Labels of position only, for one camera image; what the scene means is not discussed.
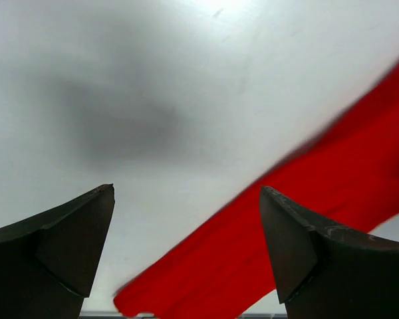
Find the red t-shirt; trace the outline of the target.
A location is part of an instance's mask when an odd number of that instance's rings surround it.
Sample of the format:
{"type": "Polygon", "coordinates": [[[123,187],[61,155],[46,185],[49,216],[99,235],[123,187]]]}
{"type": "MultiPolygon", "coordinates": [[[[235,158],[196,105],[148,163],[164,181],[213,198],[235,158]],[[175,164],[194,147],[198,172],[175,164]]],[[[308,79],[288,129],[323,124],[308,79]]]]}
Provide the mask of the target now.
{"type": "Polygon", "coordinates": [[[399,63],[311,147],[262,175],[115,297],[124,316],[235,318],[275,287],[259,192],[369,232],[399,214],[399,63]]]}

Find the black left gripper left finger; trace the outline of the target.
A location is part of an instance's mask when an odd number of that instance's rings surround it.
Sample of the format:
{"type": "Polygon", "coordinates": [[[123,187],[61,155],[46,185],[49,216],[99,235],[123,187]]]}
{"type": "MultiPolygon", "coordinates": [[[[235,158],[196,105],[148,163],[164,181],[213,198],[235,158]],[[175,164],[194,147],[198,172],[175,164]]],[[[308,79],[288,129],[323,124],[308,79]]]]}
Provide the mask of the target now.
{"type": "Polygon", "coordinates": [[[114,187],[0,228],[0,318],[78,318],[114,210],[114,187]]]}

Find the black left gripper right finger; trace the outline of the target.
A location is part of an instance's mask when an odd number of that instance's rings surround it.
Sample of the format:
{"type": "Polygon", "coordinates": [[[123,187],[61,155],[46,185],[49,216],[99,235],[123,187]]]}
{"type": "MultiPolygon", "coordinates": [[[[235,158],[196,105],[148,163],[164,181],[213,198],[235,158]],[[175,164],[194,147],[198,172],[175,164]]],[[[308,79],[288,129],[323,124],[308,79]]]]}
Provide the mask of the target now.
{"type": "Polygon", "coordinates": [[[399,318],[399,242],[356,231],[263,187],[259,208],[289,318],[399,318]]]}

